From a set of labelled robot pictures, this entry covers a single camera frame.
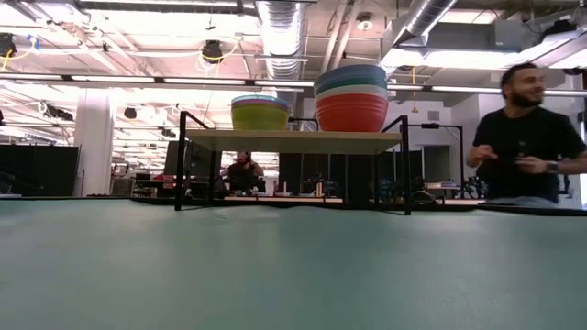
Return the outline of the small translucent yellow bowl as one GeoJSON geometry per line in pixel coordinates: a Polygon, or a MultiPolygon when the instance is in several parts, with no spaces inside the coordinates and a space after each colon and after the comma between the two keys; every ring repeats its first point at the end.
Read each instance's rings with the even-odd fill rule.
{"type": "Polygon", "coordinates": [[[231,112],[234,130],[285,130],[289,114],[283,111],[231,112]]]}

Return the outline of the silver ventilation duct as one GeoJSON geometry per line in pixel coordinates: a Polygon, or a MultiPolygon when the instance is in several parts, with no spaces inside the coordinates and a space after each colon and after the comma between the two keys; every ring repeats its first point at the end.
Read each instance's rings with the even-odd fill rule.
{"type": "Polygon", "coordinates": [[[303,31],[307,4],[257,1],[263,51],[271,80],[298,81],[302,76],[303,31]]]}

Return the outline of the wooden shelf with black legs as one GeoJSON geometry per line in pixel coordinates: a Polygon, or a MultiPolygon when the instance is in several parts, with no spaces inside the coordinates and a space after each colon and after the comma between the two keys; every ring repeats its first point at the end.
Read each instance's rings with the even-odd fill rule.
{"type": "Polygon", "coordinates": [[[403,192],[406,215],[412,213],[408,117],[401,115],[378,133],[323,131],[215,130],[187,111],[180,113],[175,204],[183,205],[183,182],[190,179],[184,164],[185,142],[190,140],[210,150],[299,154],[370,155],[377,157],[398,145],[402,152],[403,192]]]}

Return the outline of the small translucent cyan bowl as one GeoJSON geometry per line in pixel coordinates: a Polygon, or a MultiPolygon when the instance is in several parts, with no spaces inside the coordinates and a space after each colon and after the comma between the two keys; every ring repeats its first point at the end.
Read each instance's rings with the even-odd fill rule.
{"type": "Polygon", "coordinates": [[[283,104],[289,104],[287,101],[275,97],[275,96],[269,96],[269,95],[259,95],[259,94],[248,94],[248,95],[242,95],[239,97],[236,97],[234,99],[232,99],[231,103],[238,103],[238,102],[244,102],[244,101],[267,101],[267,102],[279,102],[279,103],[283,103],[283,104]]]}

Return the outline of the small translucent green bowl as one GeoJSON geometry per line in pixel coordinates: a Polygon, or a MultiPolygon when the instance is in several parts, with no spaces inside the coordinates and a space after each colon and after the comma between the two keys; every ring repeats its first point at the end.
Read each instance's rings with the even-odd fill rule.
{"type": "Polygon", "coordinates": [[[242,105],[233,105],[231,106],[231,112],[236,111],[283,111],[285,113],[289,113],[290,109],[288,107],[278,106],[278,105],[271,105],[271,104],[242,104],[242,105]]]}

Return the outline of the black partition panel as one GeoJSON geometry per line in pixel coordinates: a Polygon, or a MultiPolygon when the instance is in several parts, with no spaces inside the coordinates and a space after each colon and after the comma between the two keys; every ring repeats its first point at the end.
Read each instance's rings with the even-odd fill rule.
{"type": "Polygon", "coordinates": [[[78,147],[0,145],[0,194],[73,196],[78,147]]]}

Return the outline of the large red bowl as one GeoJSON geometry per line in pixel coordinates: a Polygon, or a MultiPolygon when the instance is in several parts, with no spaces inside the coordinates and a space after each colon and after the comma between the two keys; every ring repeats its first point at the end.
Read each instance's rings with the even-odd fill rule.
{"type": "Polygon", "coordinates": [[[379,132],[388,106],[386,98],[374,94],[334,95],[316,102],[316,119],[323,131],[379,132]]]}

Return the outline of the seated person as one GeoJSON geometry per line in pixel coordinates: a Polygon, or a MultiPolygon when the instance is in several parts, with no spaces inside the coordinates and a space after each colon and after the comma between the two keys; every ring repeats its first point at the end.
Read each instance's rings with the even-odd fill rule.
{"type": "Polygon", "coordinates": [[[235,162],[223,170],[221,176],[229,193],[252,195],[266,192],[263,169],[247,151],[238,152],[235,162]]]}

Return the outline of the large dark teal bowl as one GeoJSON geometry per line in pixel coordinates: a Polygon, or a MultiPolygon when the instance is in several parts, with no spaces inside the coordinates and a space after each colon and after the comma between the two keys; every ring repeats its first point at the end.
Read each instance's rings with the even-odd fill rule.
{"type": "Polygon", "coordinates": [[[385,81],[384,78],[379,79],[379,78],[373,78],[373,77],[356,77],[356,78],[342,79],[342,80],[338,80],[338,81],[334,81],[334,82],[327,82],[325,84],[317,86],[315,88],[315,94],[321,94],[322,92],[333,89],[333,88],[345,87],[345,86],[350,86],[350,85],[363,85],[363,84],[374,85],[374,86],[382,87],[384,89],[387,88],[387,82],[385,81]]]}

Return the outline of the green table mat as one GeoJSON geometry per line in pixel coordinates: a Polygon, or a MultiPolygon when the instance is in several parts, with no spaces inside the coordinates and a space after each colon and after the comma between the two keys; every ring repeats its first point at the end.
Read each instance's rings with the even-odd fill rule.
{"type": "Polygon", "coordinates": [[[587,216],[0,202],[0,330],[587,330],[587,216]]]}

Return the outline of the white column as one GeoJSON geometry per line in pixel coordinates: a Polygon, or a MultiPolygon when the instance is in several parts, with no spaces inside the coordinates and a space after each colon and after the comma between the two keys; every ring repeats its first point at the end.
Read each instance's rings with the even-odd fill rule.
{"type": "Polygon", "coordinates": [[[110,193],[114,96],[106,89],[82,89],[75,113],[74,146],[79,148],[75,195],[110,193]]]}

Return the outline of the large periwinkle blue bowl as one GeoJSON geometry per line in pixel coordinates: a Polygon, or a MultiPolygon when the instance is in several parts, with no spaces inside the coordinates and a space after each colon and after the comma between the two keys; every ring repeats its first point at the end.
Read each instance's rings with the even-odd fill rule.
{"type": "Polygon", "coordinates": [[[376,79],[386,79],[386,71],[380,66],[370,64],[357,64],[336,68],[321,74],[315,80],[315,84],[326,83],[337,78],[344,77],[374,77],[376,79]]]}

